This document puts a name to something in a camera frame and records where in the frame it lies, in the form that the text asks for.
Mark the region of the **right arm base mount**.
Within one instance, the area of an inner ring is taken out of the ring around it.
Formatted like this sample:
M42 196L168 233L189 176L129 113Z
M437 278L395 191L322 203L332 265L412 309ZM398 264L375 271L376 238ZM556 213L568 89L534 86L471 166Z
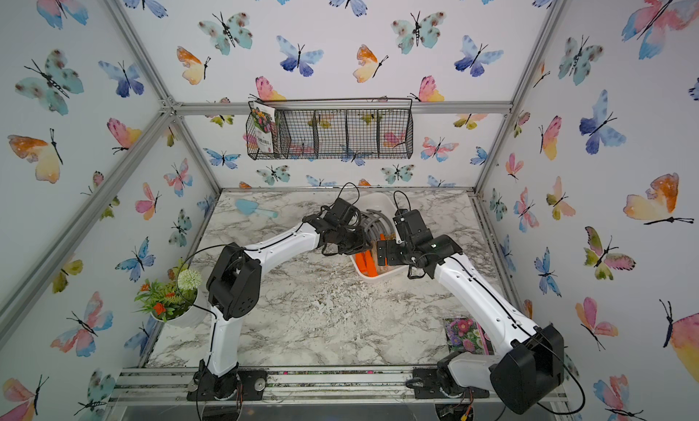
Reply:
M491 395L487 361L487 356L454 352L434 366L413 368L404 385L416 399L487 398Z

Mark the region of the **potted artificial flowers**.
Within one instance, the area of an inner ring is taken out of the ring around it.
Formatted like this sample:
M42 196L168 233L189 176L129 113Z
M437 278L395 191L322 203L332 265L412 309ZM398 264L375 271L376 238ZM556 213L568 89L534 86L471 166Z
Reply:
M167 272L165 281L146 280L135 296L139 311L167 323L195 309L203 277L182 259Z

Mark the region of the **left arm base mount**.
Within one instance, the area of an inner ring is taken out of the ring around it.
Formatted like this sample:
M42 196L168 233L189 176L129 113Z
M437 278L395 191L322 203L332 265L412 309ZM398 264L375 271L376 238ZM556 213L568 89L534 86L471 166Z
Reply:
M268 372L263 369L233 370L219 377L214 375L205 360L187 385L187 401L262 401L267 387Z

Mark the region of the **white plastic storage tray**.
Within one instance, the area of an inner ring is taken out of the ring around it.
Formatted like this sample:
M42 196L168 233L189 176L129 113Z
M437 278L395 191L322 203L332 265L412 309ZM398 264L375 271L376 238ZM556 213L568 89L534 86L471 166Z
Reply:
M386 259L380 260L378 242L396 240L400 242L393 217L396 207L391 199L381 193L371 193L355 204L360 211L360 227L368 237L370 249L351 257L358 276L367 283L382 282L392 277L406 277L407 266L390 266Z

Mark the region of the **light blue plastic trowel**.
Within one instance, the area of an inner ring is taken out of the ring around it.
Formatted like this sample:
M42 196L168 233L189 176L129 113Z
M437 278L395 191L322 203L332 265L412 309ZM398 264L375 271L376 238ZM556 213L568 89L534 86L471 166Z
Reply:
M279 216L279 214L276 211L261 208L257 202L247 199L237 199L235 201L235 206L238 209L238 211L240 211L240 213L246 215L247 217L250 217L251 215L261 215L262 217L275 219Z

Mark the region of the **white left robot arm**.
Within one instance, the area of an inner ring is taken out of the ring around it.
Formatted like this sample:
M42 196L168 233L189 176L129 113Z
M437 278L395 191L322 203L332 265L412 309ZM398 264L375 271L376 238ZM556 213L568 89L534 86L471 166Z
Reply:
M208 370L224 377L238 367L243 317L260 300L262 279L269 271L298 255L336 246L337 255L356 255L371 247L360 223L362 213L343 217L308 215L291 230L253 245L223 247L207 282L214 322L210 334Z

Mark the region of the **labelled wooden sickle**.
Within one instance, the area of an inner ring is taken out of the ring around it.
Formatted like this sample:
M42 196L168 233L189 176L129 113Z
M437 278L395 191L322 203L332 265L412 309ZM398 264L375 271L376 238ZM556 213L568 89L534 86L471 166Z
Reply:
M396 238L391 219L381 211L373 209L363 211L360 226L364 235L372 243Z

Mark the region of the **flower seed packet on table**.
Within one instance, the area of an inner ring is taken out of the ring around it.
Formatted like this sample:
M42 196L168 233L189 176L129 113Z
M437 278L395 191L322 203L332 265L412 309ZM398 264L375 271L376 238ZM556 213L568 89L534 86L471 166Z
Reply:
M494 354L488 335L471 317L444 318L443 324L451 353Z

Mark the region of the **flower seed packet in basket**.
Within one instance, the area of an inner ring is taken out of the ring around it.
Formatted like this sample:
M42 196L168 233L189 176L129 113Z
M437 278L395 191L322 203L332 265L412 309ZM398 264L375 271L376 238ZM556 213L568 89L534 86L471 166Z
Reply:
M276 110L273 107L255 102L250 111L253 129L251 131L257 151L263 154L274 153L274 140L277 133Z

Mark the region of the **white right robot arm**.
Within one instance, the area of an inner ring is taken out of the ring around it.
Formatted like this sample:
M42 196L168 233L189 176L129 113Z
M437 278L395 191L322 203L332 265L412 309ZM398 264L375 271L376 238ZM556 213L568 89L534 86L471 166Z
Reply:
M538 326L494 290L466 253L447 235L434 237L421 222L395 221L398 237L378 244L379 259L419 268L451 292L489 337L494 352L462 353L436 366L440 391L450 397L493 392L522 415L564 382L564 338L552 325Z

